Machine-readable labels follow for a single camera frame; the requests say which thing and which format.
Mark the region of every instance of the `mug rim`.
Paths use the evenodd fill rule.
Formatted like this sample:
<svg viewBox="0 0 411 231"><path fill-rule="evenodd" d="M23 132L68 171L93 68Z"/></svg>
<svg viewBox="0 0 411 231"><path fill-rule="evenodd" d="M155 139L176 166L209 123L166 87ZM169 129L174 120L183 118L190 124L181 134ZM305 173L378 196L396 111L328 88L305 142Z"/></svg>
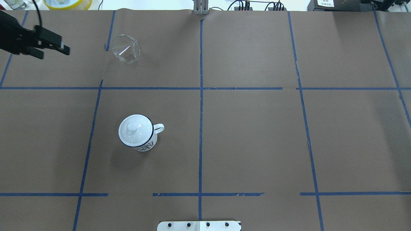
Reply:
<svg viewBox="0 0 411 231"><path fill-rule="evenodd" d="M138 148L138 147L141 147L141 146L145 145L146 143L148 143L148 142L151 140L151 138L153 137L153 134L154 134L154 124L153 124L153 122L151 121L151 119L150 119L149 117L147 117L146 115L143 115L143 114L134 114L134 115L141 115L141 116L146 117L146 118L150 121L150 123L151 123L152 130L151 130L151 136L150 136L150 138L148 138L148 140L147 140L146 142L144 142L142 145L139 145L139 146L129 146L129 145L125 144L125 143L121 140L120 134L118 134L118 138L120 139L120 141L121 141L124 145L126 145L127 147L130 147L130 148Z"/></svg>

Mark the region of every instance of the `printed pattern on mug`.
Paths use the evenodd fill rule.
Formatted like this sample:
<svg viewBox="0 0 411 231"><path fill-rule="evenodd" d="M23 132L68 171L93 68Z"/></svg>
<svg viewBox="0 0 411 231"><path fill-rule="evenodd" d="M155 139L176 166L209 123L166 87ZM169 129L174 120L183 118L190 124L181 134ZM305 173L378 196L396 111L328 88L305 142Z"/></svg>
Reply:
<svg viewBox="0 0 411 231"><path fill-rule="evenodd" d="M136 148L137 151L144 152L151 149L154 146L154 141L151 141L141 147Z"/></svg>

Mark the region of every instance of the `mounting plate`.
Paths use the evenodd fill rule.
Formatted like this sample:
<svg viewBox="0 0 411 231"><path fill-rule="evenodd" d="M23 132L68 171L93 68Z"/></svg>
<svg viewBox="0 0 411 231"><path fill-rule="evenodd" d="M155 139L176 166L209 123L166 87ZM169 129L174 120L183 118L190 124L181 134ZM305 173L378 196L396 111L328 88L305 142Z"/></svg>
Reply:
<svg viewBox="0 0 411 231"><path fill-rule="evenodd" d="M157 231L241 231L238 221L160 222Z"/></svg>
<svg viewBox="0 0 411 231"><path fill-rule="evenodd" d="M234 7L234 10L241 11L241 10L240 10L240 7Z"/></svg>

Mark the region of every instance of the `mug lid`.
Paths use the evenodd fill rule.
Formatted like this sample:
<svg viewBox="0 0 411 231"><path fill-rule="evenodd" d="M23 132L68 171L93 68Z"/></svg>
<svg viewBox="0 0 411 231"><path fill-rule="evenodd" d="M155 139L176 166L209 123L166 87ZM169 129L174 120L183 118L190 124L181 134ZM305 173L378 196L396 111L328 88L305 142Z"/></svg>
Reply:
<svg viewBox="0 0 411 231"><path fill-rule="evenodd" d="M127 146L144 145L153 136L153 123L144 115L130 115L118 128L120 140Z"/></svg>

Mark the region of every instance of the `yellow container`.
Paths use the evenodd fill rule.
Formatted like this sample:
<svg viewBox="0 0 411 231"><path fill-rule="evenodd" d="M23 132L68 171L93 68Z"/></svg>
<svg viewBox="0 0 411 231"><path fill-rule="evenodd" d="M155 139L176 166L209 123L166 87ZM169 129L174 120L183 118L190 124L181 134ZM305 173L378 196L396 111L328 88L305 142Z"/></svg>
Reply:
<svg viewBox="0 0 411 231"><path fill-rule="evenodd" d="M66 0L65 3L58 3L57 0L43 0L50 10L88 10L92 0Z"/></svg>

